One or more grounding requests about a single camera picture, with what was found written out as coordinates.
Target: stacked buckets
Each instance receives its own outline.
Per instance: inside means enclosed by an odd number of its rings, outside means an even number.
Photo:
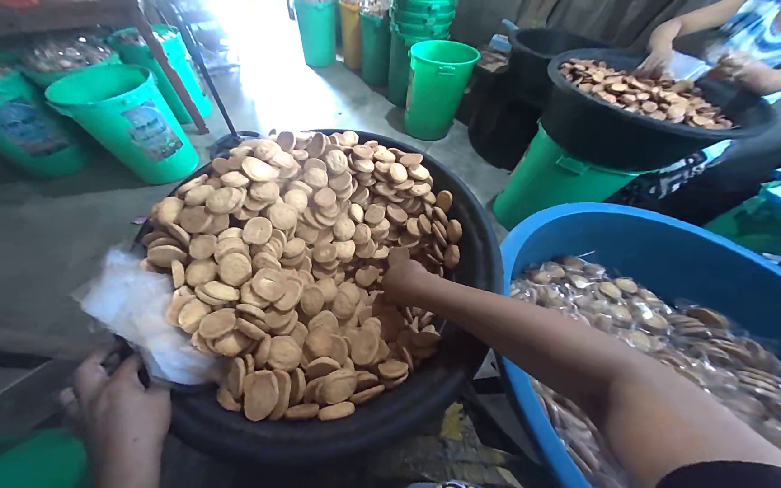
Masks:
[[[456,0],[396,0],[390,11],[388,100],[405,105],[409,86],[409,50],[420,41],[449,39]]]

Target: hand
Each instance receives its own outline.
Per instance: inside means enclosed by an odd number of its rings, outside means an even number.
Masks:
[[[418,261],[400,262],[388,269],[382,278],[385,301],[393,305],[408,305],[412,287],[434,276]]]
[[[93,352],[74,378],[95,485],[155,487],[170,424],[170,392],[160,385],[143,387],[138,354],[108,376],[102,366],[107,355]]]
[[[635,76],[642,78],[658,78],[671,67],[673,49],[658,48],[650,52],[644,62],[635,70]]]
[[[752,61],[736,71],[734,78],[757,94],[781,91],[781,70],[775,70],[761,61]]]

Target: tank top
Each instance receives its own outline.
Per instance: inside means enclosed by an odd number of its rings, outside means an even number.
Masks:
[[[776,26],[780,10],[781,0],[748,0],[721,28],[726,45],[781,68],[781,28]]]

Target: black plastic basin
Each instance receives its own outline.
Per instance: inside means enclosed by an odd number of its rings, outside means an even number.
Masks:
[[[554,28],[520,28],[508,39],[511,41],[508,73],[515,83],[515,95],[538,108],[544,107],[550,95],[548,64],[554,56],[568,50],[607,47],[602,42]]]
[[[548,74],[554,88],[541,115],[541,126],[572,156],[599,166],[623,171],[662,169],[718,141],[758,136],[776,121],[776,112],[758,94],[738,83],[709,78],[696,85],[708,102],[721,107],[739,127],[690,127],[633,114],[583,93],[566,80],[559,66],[572,58],[604,61],[609,68],[630,72],[644,55],[624,50],[571,50],[550,61]]]
[[[320,129],[332,134],[339,129]],[[355,131],[362,141],[375,139],[388,148],[419,153],[402,142],[368,132]],[[435,191],[450,190],[454,204],[449,217],[461,222],[460,264],[450,274],[458,283],[503,292],[503,264],[493,230],[483,206],[466,185],[440,162],[423,155],[423,165],[433,177]],[[208,173],[210,167],[189,179]],[[148,224],[138,239],[148,232]],[[171,431],[190,446],[228,460],[249,460],[276,465],[309,465],[351,460],[359,454],[387,446],[395,438],[415,430],[429,416],[440,414],[459,396],[487,353],[475,337],[445,323],[438,352],[414,371],[394,391],[361,405],[347,418],[321,422],[250,422],[216,403],[215,389],[174,389],[171,393]]]

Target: person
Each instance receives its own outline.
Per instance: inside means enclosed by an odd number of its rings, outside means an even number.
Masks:
[[[781,0],[721,0],[666,21],[650,35],[649,55],[636,73],[661,75],[674,57],[674,39],[716,27],[725,50],[732,54],[722,56],[715,71],[731,75],[764,95],[768,103],[781,99]],[[656,173],[639,176],[614,195],[612,202],[658,211],[659,200],[718,164],[731,144],[731,140],[717,142]]]
[[[382,285],[388,303],[457,324],[580,405],[639,485],[781,487],[781,450],[622,341],[556,311],[447,281],[418,261],[392,267]],[[89,357],[75,386],[89,416],[96,486],[155,486],[168,396],[137,381],[139,361],[108,377],[100,358]]]

